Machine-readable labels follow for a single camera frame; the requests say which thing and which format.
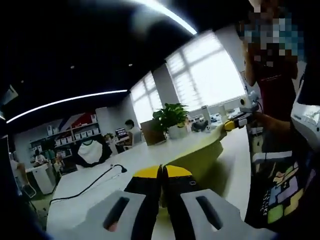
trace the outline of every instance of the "window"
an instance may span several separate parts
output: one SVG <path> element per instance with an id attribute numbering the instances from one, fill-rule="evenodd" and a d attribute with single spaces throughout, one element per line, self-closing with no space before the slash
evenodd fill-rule
<path id="1" fill-rule="evenodd" d="M 151 72 L 131 89 L 131 101 L 139 125 L 151 120 L 153 113 L 162 108 Z"/>
<path id="2" fill-rule="evenodd" d="M 179 101 L 188 111 L 245 94 L 241 76 L 213 32 L 206 32 L 167 58 Z"/>

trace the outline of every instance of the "dark red shirt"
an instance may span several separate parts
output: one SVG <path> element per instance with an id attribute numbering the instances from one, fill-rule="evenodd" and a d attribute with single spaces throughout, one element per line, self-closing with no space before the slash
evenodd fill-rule
<path id="1" fill-rule="evenodd" d="M 266 66 L 253 62 L 253 70 L 261 91 L 263 113 L 278 120 L 290 121 L 296 98 L 290 64 L 282 62 Z"/>

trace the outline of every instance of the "ceiling light strip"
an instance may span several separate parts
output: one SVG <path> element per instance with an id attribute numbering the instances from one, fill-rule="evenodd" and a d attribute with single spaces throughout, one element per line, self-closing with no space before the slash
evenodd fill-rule
<path id="1" fill-rule="evenodd" d="M 183 20 L 181 17 L 167 9 L 165 6 L 161 5 L 159 2 L 155 0 L 134 0 L 137 3 L 143 4 L 148 6 L 149 8 L 160 12 L 172 20 L 176 21 L 178 24 L 180 24 L 182 27 L 184 27 L 186 30 L 188 30 L 192 35 L 196 35 L 197 31 L 191 27 L 185 20 Z"/>
<path id="2" fill-rule="evenodd" d="M 13 120 L 16 120 L 24 115 L 27 115 L 29 113 L 32 113 L 36 110 L 39 110 L 39 109 L 43 109 L 43 108 L 46 108 L 46 107 L 49 107 L 49 106 L 52 106 L 52 105 L 55 105 L 55 104 L 60 104 L 60 103 L 63 103 L 63 102 L 67 102 L 67 101 L 71 101 L 71 100 L 76 100 L 76 99 L 82 99 L 82 98 L 87 98 L 87 97 L 93 97 L 93 96 L 99 96 L 99 95 L 105 95 L 105 94 L 117 94 L 117 93 L 124 93 L 124 92 L 127 92 L 128 90 L 117 90 L 117 91 L 105 91 L 105 92 L 98 92 L 98 93 L 93 93 L 93 94 L 87 94 L 87 95 L 83 95 L 83 96 L 75 96 L 75 97 L 71 97 L 71 98 L 67 98 L 67 99 L 63 99 L 63 100 L 59 100 L 59 101 L 54 101 L 54 102 L 51 102 L 51 103 L 48 103 L 48 104 L 45 104 L 45 105 L 42 105 L 42 106 L 38 106 L 34 109 L 31 109 L 29 111 L 26 111 L 26 112 L 23 112 L 11 119 L 9 119 L 8 121 L 6 121 L 6 123 L 11 123 Z"/>

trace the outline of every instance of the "white flower pot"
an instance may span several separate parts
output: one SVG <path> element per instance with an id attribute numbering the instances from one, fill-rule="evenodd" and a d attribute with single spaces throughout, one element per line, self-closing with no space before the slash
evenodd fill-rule
<path id="1" fill-rule="evenodd" d="M 187 126 L 178 127 L 177 125 L 168 128 L 168 134 L 171 139 L 181 139 L 188 135 Z"/>

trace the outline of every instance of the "green leaves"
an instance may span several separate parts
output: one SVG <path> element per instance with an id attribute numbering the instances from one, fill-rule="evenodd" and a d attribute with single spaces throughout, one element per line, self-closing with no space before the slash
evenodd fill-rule
<path id="1" fill-rule="evenodd" d="M 168 128 L 186 121 L 188 113 L 184 109 L 184 107 L 187 107 L 186 105 L 165 103 L 164 106 L 165 108 L 153 113 L 156 130 L 167 132 Z"/>

